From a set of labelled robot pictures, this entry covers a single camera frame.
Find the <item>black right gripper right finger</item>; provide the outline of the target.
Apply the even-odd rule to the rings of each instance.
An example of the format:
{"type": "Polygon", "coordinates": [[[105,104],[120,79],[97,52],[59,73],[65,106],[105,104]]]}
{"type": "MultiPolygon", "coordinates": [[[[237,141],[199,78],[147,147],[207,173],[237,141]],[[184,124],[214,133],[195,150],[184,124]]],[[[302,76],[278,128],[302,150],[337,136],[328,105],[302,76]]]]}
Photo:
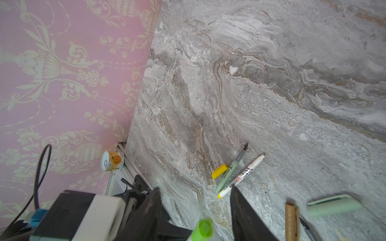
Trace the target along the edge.
{"type": "Polygon", "coordinates": [[[230,204],[235,241],[278,241],[237,187],[231,190],[230,204]]]}

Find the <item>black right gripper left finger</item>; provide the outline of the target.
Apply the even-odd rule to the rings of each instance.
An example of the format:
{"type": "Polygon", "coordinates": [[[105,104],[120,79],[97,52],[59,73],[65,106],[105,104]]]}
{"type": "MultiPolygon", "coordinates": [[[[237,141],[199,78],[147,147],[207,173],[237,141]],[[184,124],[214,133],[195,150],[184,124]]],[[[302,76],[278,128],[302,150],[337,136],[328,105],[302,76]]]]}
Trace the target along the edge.
{"type": "Polygon", "coordinates": [[[114,240],[156,241],[157,219],[160,217],[161,208],[161,191],[159,187],[156,187],[128,220],[123,230],[117,234],[114,240]]]}

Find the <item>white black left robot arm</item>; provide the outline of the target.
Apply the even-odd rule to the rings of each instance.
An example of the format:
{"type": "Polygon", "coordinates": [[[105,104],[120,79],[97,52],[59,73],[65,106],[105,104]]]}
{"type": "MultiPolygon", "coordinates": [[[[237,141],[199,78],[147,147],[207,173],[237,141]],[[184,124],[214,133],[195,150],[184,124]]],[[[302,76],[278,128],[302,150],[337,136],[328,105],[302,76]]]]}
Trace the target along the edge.
{"type": "Polygon", "coordinates": [[[144,180],[136,175],[134,182],[126,184],[122,194],[126,208],[115,237],[116,241],[185,241],[192,230],[175,226],[162,204],[160,191],[152,194],[144,180]]]}

